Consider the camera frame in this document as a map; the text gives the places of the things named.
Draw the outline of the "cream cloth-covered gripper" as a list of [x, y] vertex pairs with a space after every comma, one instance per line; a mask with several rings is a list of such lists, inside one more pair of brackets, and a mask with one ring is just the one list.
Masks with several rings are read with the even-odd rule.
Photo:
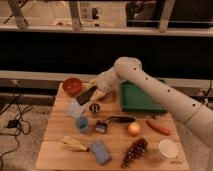
[[89, 87], [97, 87], [90, 100], [96, 101], [102, 98], [107, 93], [111, 92], [119, 83], [120, 79], [114, 68], [110, 68], [109, 70], [98, 74], [89, 82]]

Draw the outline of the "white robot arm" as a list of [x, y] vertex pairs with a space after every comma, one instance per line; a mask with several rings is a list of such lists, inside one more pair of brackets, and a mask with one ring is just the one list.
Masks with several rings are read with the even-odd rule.
[[213, 148], [213, 110], [145, 73], [139, 59], [118, 58], [110, 69], [93, 78], [90, 85], [96, 86], [99, 92], [108, 93], [124, 81], [141, 88], [205, 145]]

